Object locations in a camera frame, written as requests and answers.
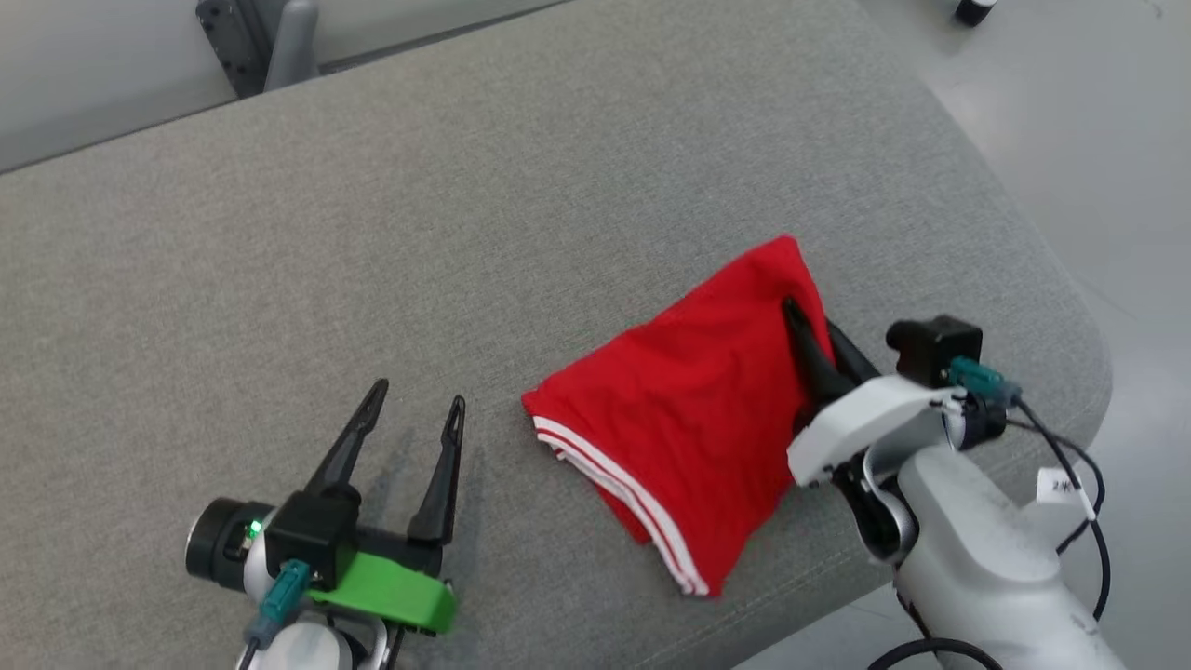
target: folded red fabric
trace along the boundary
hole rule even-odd
[[[685,594],[719,594],[792,482],[786,447],[806,395],[785,295],[830,352],[818,290],[781,236],[522,397],[538,439],[654,543]]]

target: gray upholstered surface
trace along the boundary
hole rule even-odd
[[[578,0],[0,177],[0,647],[227,665],[250,608],[185,575],[191,521],[280,501],[388,376],[374,524],[404,527],[469,401],[462,612],[417,666],[749,656],[886,577],[842,501],[790,495],[722,599],[684,600],[518,396],[781,231],[886,369],[891,320],[950,311],[1096,431],[1068,276],[846,0]],[[977,458],[1023,496],[1045,453]]]

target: connector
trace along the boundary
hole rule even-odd
[[[1022,395],[1019,386],[1005,380],[996,370],[966,357],[952,359],[948,378],[952,384],[962,387],[977,396],[996,401],[1006,408],[1016,406],[1017,399]]]
[[[257,649],[269,649],[273,639],[285,627],[289,614],[301,602],[310,588],[310,565],[300,561],[286,562],[269,593],[266,594],[256,618],[244,628],[244,643],[256,641]]]

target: white floor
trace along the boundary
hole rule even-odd
[[[1104,635],[1133,669],[1185,668],[1191,618],[1191,0],[860,0],[1084,289],[1112,352],[1092,445],[1112,555]],[[1070,521],[1031,511],[1058,538]],[[1064,562],[1095,600],[1095,545]],[[917,637],[886,587],[740,666],[867,668]],[[928,658],[898,666],[939,668]]]

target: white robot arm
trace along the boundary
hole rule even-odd
[[[902,321],[887,342],[906,375],[879,377],[834,325],[831,367],[797,305],[784,308],[799,376],[821,402],[790,446],[791,474],[799,487],[830,482],[844,494],[924,635],[967,643],[993,664],[946,652],[940,662],[1123,669],[1064,584],[1055,550],[961,453],[1004,430],[1003,406],[946,384],[950,361],[979,357],[979,330],[949,317]]]

